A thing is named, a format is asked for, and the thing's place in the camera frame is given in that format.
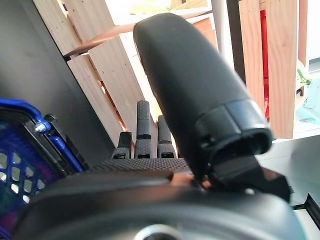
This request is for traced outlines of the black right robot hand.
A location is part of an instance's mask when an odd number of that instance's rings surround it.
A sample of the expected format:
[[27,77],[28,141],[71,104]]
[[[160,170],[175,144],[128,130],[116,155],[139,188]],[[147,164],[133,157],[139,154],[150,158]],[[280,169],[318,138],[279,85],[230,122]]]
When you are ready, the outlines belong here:
[[273,134],[244,82],[183,18],[138,22],[133,38],[192,176],[83,173],[25,207],[15,240],[303,240],[286,178],[260,166]]

